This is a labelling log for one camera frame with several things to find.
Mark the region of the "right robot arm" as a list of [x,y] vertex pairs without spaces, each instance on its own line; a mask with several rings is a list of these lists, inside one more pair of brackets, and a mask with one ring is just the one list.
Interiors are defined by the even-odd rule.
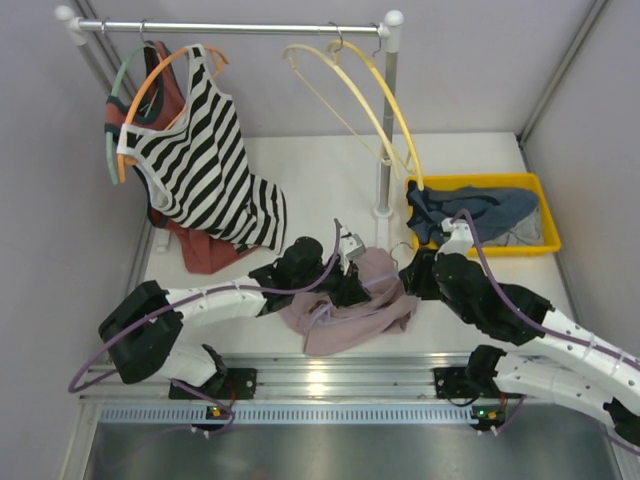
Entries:
[[478,396],[538,397],[600,422],[608,439],[639,452],[639,359],[578,325],[532,290],[496,280],[468,211],[441,223],[448,238],[416,251],[399,277],[408,295],[438,300],[485,337],[514,346],[478,346],[466,382]]

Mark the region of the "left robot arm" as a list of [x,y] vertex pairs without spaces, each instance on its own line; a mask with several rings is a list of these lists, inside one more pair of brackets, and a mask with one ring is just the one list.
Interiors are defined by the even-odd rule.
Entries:
[[225,388],[226,367],[211,345],[185,340],[187,332],[278,312],[303,293],[322,294],[336,306],[367,301],[369,292],[355,266],[364,252],[363,242],[352,233],[340,235],[328,259],[316,239],[300,237],[280,258],[234,281],[189,289],[164,289],[157,281],[145,281],[102,322],[98,333],[124,383],[159,376],[214,397]]

